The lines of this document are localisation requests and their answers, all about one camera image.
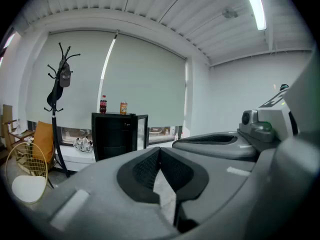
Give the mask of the black mini fridge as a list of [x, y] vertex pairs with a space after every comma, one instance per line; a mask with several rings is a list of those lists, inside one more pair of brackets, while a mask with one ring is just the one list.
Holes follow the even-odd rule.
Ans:
[[91, 128], [97, 162], [147, 147], [147, 114], [93, 112]]

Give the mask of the grey cap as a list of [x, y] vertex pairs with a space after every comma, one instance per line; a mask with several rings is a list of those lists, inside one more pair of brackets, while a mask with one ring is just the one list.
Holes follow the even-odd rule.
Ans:
[[60, 71], [60, 76], [59, 76], [59, 85], [62, 88], [67, 88], [70, 86], [71, 82], [71, 70], [69, 64], [66, 62], [63, 67], [61, 68]]

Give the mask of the grey roller blind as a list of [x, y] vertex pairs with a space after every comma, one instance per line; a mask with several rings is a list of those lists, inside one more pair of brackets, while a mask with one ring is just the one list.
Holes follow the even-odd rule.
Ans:
[[102, 85], [107, 111], [148, 115], [149, 127], [182, 126], [186, 61], [147, 41], [119, 35]]
[[92, 113], [97, 110], [102, 70], [113, 40], [103, 31], [70, 31], [49, 35], [31, 71], [26, 96], [26, 119], [50, 123], [52, 113], [47, 97], [54, 86], [48, 76], [58, 69], [61, 52], [70, 49], [68, 64], [72, 71], [70, 86], [57, 101], [59, 127], [90, 129]]

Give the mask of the black bag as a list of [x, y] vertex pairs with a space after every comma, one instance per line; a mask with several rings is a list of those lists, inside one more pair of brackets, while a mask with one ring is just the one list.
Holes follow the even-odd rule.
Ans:
[[61, 98], [63, 94], [63, 90], [64, 88], [61, 87], [59, 83], [52, 88], [52, 91], [47, 96], [47, 103], [49, 106], [52, 106], [54, 95], [55, 95], [55, 101], [58, 101]]

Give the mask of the black coat rack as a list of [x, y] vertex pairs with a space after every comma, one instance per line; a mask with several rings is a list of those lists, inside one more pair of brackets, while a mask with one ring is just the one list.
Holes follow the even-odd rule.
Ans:
[[[64, 52], [63, 47], [61, 45], [61, 43], [58, 43], [60, 51], [61, 51], [61, 59], [59, 62], [59, 66], [58, 66], [58, 70], [55, 70], [52, 66], [50, 66], [49, 64], [47, 65], [51, 70], [53, 70], [55, 76], [52, 76], [50, 73], [48, 73], [47, 75], [52, 78], [54, 80], [54, 85], [53, 87], [56, 87], [57, 84], [60, 84], [60, 73], [61, 73], [61, 69], [63, 67], [63, 65], [68, 61], [68, 59], [72, 58], [72, 57], [77, 57], [80, 56], [81, 54], [73, 54], [68, 56], [68, 53], [71, 49], [71, 46], [69, 46], [66, 50], [66, 52]], [[57, 101], [55, 101], [56, 99], [56, 95], [53, 95], [53, 100], [52, 100], [52, 106], [50, 106], [50, 109], [47, 109], [46, 107], [44, 107], [43, 109], [47, 112], [52, 112], [51, 115], [51, 125], [52, 125], [52, 129], [53, 129], [53, 140], [54, 140], [54, 147], [55, 147], [55, 151], [57, 154], [58, 159], [56, 160], [58, 165], [61, 167], [63, 173], [65, 174], [65, 176], [67, 178], [70, 177], [70, 172], [67, 170], [63, 157], [62, 157], [62, 153], [61, 153], [61, 149], [60, 149], [60, 142], [58, 140], [58, 128], [57, 128], [57, 118], [56, 118], [56, 113], [57, 112], [61, 112], [64, 109], [57, 109]]]

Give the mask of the white seat cushion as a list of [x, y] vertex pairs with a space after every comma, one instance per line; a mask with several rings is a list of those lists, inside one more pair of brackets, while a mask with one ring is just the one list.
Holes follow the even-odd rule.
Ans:
[[31, 204], [42, 197], [46, 185], [47, 181], [43, 176], [19, 175], [13, 180], [11, 190], [20, 201]]

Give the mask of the ceiling tube light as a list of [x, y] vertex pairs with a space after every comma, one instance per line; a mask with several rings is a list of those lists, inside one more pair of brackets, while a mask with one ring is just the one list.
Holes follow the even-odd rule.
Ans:
[[249, 0], [249, 3], [253, 11], [257, 29], [259, 31], [266, 30], [267, 24], [262, 0]]

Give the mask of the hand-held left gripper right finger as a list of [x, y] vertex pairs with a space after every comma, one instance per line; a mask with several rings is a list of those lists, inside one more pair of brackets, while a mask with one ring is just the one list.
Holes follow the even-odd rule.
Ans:
[[177, 223], [159, 240], [297, 240], [313, 234], [311, 210], [318, 206], [320, 132], [287, 138], [263, 151], [251, 171], [233, 173], [235, 160], [163, 148], [163, 158], [195, 177], [209, 172], [196, 199], [176, 204]]

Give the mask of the orange bag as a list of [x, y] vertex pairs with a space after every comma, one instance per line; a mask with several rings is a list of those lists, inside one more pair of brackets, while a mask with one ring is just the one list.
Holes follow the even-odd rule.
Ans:
[[50, 123], [37, 122], [33, 143], [43, 152], [46, 163], [50, 164], [54, 152], [54, 133]]

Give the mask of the white window ledge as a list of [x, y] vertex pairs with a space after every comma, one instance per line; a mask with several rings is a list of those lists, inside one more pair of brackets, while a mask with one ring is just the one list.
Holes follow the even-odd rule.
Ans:
[[60, 151], [68, 171], [79, 172], [88, 165], [96, 162], [95, 153], [82, 152], [73, 146], [60, 146]]

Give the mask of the folded patterned umbrella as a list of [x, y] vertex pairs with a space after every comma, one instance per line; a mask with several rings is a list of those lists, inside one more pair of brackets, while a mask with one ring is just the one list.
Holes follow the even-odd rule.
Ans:
[[73, 146], [78, 151], [83, 153], [92, 153], [94, 150], [93, 142], [90, 141], [87, 137], [77, 138], [73, 141]]

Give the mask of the wooden shelf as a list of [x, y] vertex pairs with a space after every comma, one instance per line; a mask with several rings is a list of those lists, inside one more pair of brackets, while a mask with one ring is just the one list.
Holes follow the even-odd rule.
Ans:
[[23, 129], [19, 119], [6, 121], [2, 126], [5, 131], [6, 148], [9, 152], [23, 142], [33, 142], [31, 139], [34, 137], [35, 132]]

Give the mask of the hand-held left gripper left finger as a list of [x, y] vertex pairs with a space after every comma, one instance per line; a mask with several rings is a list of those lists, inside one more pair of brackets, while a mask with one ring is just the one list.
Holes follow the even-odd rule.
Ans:
[[95, 162], [77, 172], [29, 213], [48, 240], [168, 240], [179, 232], [159, 203], [137, 202], [117, 180], [121, 166], [158, 148], [147, 148]]

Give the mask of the wooden board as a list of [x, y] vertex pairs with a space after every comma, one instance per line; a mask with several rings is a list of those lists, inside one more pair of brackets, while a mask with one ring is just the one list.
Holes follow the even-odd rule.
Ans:
[[2, 122], [7, 123], [13, 120], [13, 106], [3, 104], [2, 106]]

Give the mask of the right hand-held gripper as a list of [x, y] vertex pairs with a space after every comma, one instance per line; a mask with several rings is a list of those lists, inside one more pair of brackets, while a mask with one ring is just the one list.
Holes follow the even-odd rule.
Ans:
[[284, 100], [289, 89], [279, 92], [256, 109], [245, 110], [237, 131], [215, 132], [181, 138], [173, 142], [178, 150], [207, 157], [254, 162], [259, 152], [275, 149], [299, 133], [296, 120]]

